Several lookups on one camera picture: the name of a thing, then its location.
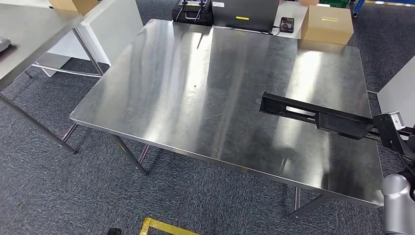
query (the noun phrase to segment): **metal frame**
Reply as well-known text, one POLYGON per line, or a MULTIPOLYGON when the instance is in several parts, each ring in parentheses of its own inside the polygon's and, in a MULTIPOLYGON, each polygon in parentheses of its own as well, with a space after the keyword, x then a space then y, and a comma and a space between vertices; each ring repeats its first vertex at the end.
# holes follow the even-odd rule
MULTIPOLYGON (((79 43, 81 44, 82 48, 84 49, 85 53, 88 55, 89 59, 91 60, 93 66, 98 71, 98 74, 93 73, 84 73, 84 72, 75 72, 75 71, 69 71, 69 70, 61 70, 61 69, 55 69, 50 68, 46 66, 41 65, 32 65, 33 67, 48 69, 48 70, 54 70, 54 71, 60 71, 60 72, 66 72, 76 75, 83 75, 83 76, 91 76, 91 77, 101 77, 104 75, 102 72, 101 67, 99 66, 97 60, 94 58, 94 56, 91 53, 91 50, 88 48, 88 46, 85 44, 85 41, 83 40, 82 36, 79 34, 78 29, 75 27, 72 29, 73 33, 75 34, 76 38, 78 39, 79 43)), ((25 71, 23 71, 28 77, 31 77, 30 74, 28 74, 25 71)), ((39 123, 37 120, 35 120, 31 115, 29 115, 27 112, 25 112, 23 109, 21 109, 19 106, 11 102, 9 99, 7 99, 5 96, 0 94, 0 101, 3 102, 6 106, 8 106, 10 109, 12 109, 16 114, 21 116, 23 119, 30 122, 32 125, 34 125, 38 130, 40 130, 42 133, 44 133, 46 136, 48 136, 51 140, 56 142, 58 145, 62 146, 65 150, 67 150, 70 153, 76 154, 77 151, 69 146, 66 141, 69 139, 69 137, 72 135, 72 133, 75 131, 78 124, 72 125, 72 127, 66 132, 64 137, 60 139, 55 134, 53 134, 49 129, 47 129, 45 126, 43 126, 41 123, 39 123)))
POLYGON ((333 197, 323 195, 314 198, 313 200, 309 201, 304 206, 300 206, 300 195, 301 195, 301 189, 299 187, 296 187, 296 199, 294 204, 294 211, 287 215, 287 218, 298 218, 299 216, 304 215, 305 213, 311 212, 315 210, 316 208, 320 207, 324 203, 330 201, 333 197))
POLYGON ((138 169, 138 171, 143 174, 143 175, 147 175, 147 172, 144 170, 144 168, 142 167, 141 163, 144 160, 145 155, 147 154, 148 149, 150 148, 150 145, 146 144, 146 146, 144 147, 139 159, 137 160, 133 153, 130 151, 130 149, 125 145, 125 143, 122 141, 122 139, 119 136, 113 135, 113 134, 109 134, 111 139, 115 142, 115 144, 117 145, 117 147, 120 149, 120 151, 122 153, 125 154, 125 156, 128 158, 128 160, 131 161, 131 163, 133 165, 136 166, 136 169, 138 169))

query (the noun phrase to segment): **gray carpet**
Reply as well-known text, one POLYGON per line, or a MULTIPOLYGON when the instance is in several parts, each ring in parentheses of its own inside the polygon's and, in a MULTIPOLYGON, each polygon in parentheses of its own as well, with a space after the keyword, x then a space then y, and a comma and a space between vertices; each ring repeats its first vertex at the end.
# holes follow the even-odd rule
MULTIPOLYGON (((172 1, 138 1, 144 23, 171 18, 172 1)), ((350 44, 361 50, 368 89, 378 91, 414 56, 414 23, 404 20, 413 16, 409 7, 367 4, 354 20, 350 44)), ((93 72, 76 59, 65 68, 93 72)), ((62 136, 97 80, 28 73, 2 93, 62 136)), ((379 113, 376 96, 369 99, 379 113)), ((118 227, 133 235, 146 217, 203 235, 382 233, 382 209, 335 200, 290 221, 293 187, 155 147, 143 164, 149 175, 141 176, 107 135, 84 127, 69 140, 79 153, 69 154, 1 104, 0 133, 0 234, 104 235, 118 227)), ((126 143, 136 156, 143 149, 126 143)), ((380 146, 379 154, 385 175, 403 168, 391 151, 380 146)), ((314 196, 303 190, 301 202, 314 196)))

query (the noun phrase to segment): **laptop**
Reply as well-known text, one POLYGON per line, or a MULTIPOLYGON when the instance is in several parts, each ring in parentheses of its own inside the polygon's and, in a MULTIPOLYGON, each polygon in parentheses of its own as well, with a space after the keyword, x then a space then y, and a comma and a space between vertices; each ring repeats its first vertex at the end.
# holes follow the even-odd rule
POLYGON ((217 26, 271 33, 279 0, 214 0, 213 21, 217 26))

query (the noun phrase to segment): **yellow floor tape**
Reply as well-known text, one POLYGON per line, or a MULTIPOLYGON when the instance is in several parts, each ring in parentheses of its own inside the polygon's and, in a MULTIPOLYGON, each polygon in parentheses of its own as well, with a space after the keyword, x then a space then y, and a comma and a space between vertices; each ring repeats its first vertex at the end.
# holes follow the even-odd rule
POLYGON ((365 3, 375 3, 375 4, 395 5, 395 6, 415 6, 415 5, 406 4, 406 3, 395 3, 395 2, 386 2, 386 1, 370 1, 370 0, 366 0, 365 3))
POLYGON ((173 235, 198 235, 198 234, 195 234, 193 232, 190 232, 190 231, 175 227, 173 225, 169 225, 169 224, 157 221, 157 220, 149 218, 149 217, 144 219, 143 227, 141 228, 141 231, 138 235, 147 235, 148 229, 150 227, 168 232, 168 233, 173 234, 173 235))

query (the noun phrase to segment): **metal table top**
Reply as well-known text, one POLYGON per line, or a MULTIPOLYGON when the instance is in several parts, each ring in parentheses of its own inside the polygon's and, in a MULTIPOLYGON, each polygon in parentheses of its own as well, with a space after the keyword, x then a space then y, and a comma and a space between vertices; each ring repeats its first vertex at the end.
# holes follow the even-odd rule
POLYGON ((81 21, 75 11, 0 4, 0 36, 12 42, 0 53, 0 91, 81 21))
POLYGON ((279 182, 381 206, 376 142, 350 140, 258 111, 267 91, 371 116, 359 50, 307 43, 151 20, 70 118, 279 182), (311 46, 331 52, 304 49, 311 46))

